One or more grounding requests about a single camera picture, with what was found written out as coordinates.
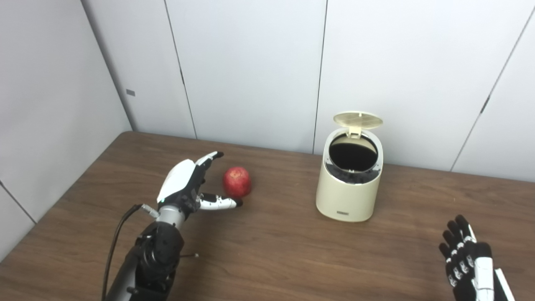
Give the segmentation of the right white-black robot hand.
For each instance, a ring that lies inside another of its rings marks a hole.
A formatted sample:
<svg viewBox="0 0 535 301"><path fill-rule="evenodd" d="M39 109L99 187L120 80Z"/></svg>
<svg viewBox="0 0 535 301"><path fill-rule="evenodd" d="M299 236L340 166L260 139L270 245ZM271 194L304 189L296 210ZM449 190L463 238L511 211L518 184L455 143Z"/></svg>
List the right white-black robot hand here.
<svg viewBox="0 0 535 301"><path fill-rule="evenodd" d="M447 223L439 251L456 301L514 301L502 269L496 268L491 246L476 239L463 215Z"/></svg>

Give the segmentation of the left white-black robot hand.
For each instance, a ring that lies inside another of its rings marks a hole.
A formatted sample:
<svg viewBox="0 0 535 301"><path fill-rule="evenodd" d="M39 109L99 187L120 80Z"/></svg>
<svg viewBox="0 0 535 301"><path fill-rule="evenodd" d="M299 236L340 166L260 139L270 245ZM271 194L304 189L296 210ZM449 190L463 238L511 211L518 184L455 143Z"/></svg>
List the left white-black robot hand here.
<svg viewBox="0 0 535 301"><path fill-rule="evenodd" d="M243 200L229 196L199 192L206 182L206 172L212 162L224 156L223 152L211 152L197 161L186 159L168 173L157 197L158 209L164 206L178 208L187 216L198 210L224 210L241 207Z"/></svg>

